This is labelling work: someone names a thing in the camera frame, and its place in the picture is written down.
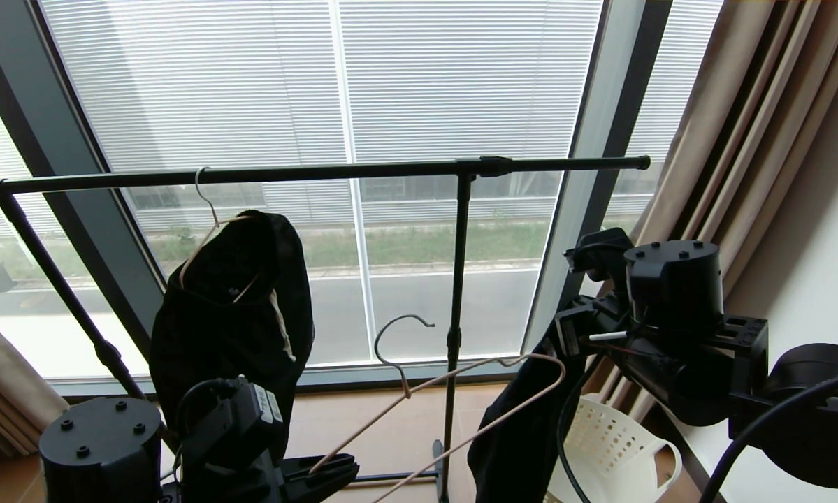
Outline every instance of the black horizontal bar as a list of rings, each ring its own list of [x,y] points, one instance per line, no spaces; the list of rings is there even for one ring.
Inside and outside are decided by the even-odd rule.
[[[199,184],[244,184],[244,182],[291,182],[381,176],[478,175],[499,176],[528,171],[584,171],[602,169],[647,169],[648,156],[604,159],[511,160],[507,157],[477,157],[444,162],[360,163],[343,166],[297,166],[297,168],[205,169]],[[43,176],[0,180],[1,194],[79,191],[118,187],[154,187],[195,183],[198,169],[150,170],[95,175]]]
[[[403,474],[378,474],[378,475],[362,475],[354,479],[355,483],[383,483],[383,481],[402,481],[406,477],[409,477],[409,472],[403,472]],[[428,472],[422,472],[421,474],[416,475],[417,479],[427,479],[431,477],[437,477],[438,472],[437,470],[431,470]]]

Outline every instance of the brown curtain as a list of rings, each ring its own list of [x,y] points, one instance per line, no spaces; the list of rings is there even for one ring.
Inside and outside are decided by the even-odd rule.
[[[838,2],[724,3],[633,241],[715,242],[728,296],[837,88]],[[601,369],[600,380],[613,372]],[[653,403],[645,392],[622,393],[617,402],[635,419]]]
[[[45,427],[67,408],[64,398],[0,334],[0,449],[6,455],[36,452]]]

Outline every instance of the grass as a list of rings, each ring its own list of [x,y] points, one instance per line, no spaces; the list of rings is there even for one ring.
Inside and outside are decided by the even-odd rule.
[[[608,219],[604,226],[620,226],[630,231],[635,217]],[[466,246],[467,261],[521,260],[539,258],[549,232],[549,222],[471,223]],[[77,252],[67,239],[42,236],[52,260],[65,277],[86,277]],[[201,241],[189,229],[176,227],[162,235],[148,236],[148,244],[164,271],[169,273],[186,260]],[[356,236],[352,227],[303,229],[301,241],[311,268],[357,267]],[[368,257],[372,265],[425,264],[452,262],[455,227],[399,226],[369,228],[366,231]],[[45,278],[42,270],[27,258],[19,242],[0,239],[0,263],[16,280]]]

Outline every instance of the street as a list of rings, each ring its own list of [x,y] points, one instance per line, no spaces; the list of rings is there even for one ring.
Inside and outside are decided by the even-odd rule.
[[[469,271],[463,293],[461,354],[518,351],[527,322],[536,270]],[[392,275],[371,278],[377,328],[394,316],[414,313],[435,323],[425,328],[403,319],[384,334],[381,353],[389,359],[443,358],[453,276],[447,273]],[[310,281],[316,342],[311,365],[365,362],[370,359],[362,290],[358,277]],[[133,373],[147,372],[124,329],[112,315],[99,290],[80,289],[80,301],[103,335],[118,346]],[[54,291],[0,293],[0,331],[45,377],[92,376],[99,363],[76,322]],[[71,364],[73,347],[86,364]]]

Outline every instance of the garment rack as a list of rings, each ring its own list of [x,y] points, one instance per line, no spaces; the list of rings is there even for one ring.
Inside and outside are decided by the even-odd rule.
[[[640,169],[649,167],[647,156],[603,157],[603,159],[540,159],[511,160],[508,157],[483,156],[476,159],[450,162],[421,163],[371,163],[370,165],[344,166],[297,166],[297,168],[242,168],[205,170],[199,175],[199,184],[242,184],[243,182],[287,182],[306,180],[333,180],[348,178],[375,178],[382,176],[427,176],[455,175],[458,180],[456,197],[456,239],[453,274],[453,305],[451,305],[450,327],[447,331],[447,370],[456,369],[461,345],[461,300],[465,272],[465,245],[469,222],[469,202],[472,198],[472,181],[477,176],[500,176],[509,173],[535,171],[598,171],[614,169]],[[99,362],[110,370],[124,390],[135,398],[145,398],[142,390],[132,379],[122,362],[118,350],[102,337],[99,329],[81,305],[76,294],[58,270],[51,255],[39,240],[18,204],[14,194],[29,192],[77,191],[87,189],[119,189],[125,187],[147,187],[159,185],[185,185],[195,181],[198,170],[150,170],[132,173],[103,173],[95,175],[43,176],[27,179],[0,180],[0,210],[18,231],[30,254],[42,268],[45,276],[61,297],[74,319],[86,333],[95,348]],[[453,414],[456,383],[447,380],[447,403],[445,403],[444,439],[434,441],[432,454],[435,458],[450,449],[453,439]],[[449,458],[435,466],[434,470],[423,472],[422,478],[434,478],[438,485],[439,503],[449,502]],[[409,474],[378,474],[358,477],[358,483],[383,483],[402,480]]]

